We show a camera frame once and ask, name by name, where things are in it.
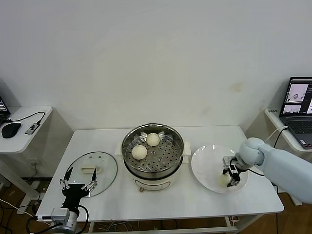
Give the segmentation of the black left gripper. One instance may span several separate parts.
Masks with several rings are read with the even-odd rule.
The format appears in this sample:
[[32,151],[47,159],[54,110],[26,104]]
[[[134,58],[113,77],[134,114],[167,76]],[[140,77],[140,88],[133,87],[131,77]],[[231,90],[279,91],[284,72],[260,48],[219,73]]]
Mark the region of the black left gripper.
[[86,185],[83,184],[69,184],[69,179],[72,173],[73,167],[70,167],[64,175],[64,178],[59,180],[62,194],[65,196],[65,200],[62,204],[62,208],[77,208],[80,200],[86,196],[86,191],[92,191],[97,186],[97,169],[94,168],[91,181]]

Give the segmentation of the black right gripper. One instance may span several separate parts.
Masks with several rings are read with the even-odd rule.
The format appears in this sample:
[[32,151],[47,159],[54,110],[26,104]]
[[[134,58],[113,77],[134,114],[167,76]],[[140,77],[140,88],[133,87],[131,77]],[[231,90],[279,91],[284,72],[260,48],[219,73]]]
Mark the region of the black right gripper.
[[237,160],[236,158],[232,158],[230,160],[229,167],[223,169],[222,174],[230,174],[231,180],[228,183],[228,187],[235,187],[240,183],[240,173],[241,171],[236,167]]

